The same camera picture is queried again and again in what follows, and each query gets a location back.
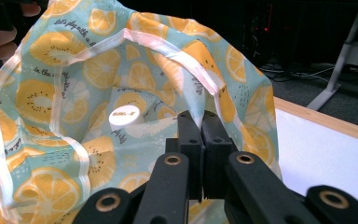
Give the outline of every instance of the brass ring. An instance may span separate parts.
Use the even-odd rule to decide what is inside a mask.
[[[333,202],[328,197],[333,196],[339,199],[339,202]],[[339,209],[346,209],[350,206],[350,203],[346,198],[344,198],[342,195],[335,193],[331,190],[324,190],[319,193],[319,197],[321,197],[322,201],[332,207],[339,208]]]
[[[237,161],[243,164],[252,164],[255,162],[255,159],[252,156],[241,154],[237,156]]]
[[[103,200],[109,199],[109,198],[114,200],[113,203],[104,204]],[[119,204],[120,204],[120,197],[118,197],[117,194],[115,194],[115,193],[107,193],[97,201],[97,203],[95,204],[95,207],[100,212],[110,212],[113,209],[117,208]]]
[[[166,157],[164,161],[168,165],[177,165],[182,162],[182,159],[180,159],[180,157],[177,157],[177,156],[169,156],[169,157]]]

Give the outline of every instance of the white round object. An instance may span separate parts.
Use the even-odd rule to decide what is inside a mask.
[[[109,123],[112,131],[126,125],[139,124],[142,122],[141,111],[135,105],[123,105],[109,115]]]

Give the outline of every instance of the floor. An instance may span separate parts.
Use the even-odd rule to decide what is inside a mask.
[[[275,96],[307,106],[327,86],[333,67],[333,64],[320,63],[282,70],[272,61],[260,69],[271,80]],[[338,83],[340,89],[319,111],[358,125],[358,68],[345,69]]]

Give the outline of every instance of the wooden table edge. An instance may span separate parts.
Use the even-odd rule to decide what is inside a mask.
[[[274,97],[275,108],[358,139],[358,125]]]

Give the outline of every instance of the white bottle cap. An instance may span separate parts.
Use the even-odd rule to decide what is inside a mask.
[[[112,131],[126,125],[139,124],[142,122],[141,111],[135,105],[123,105],[109,115],[109,123]]]

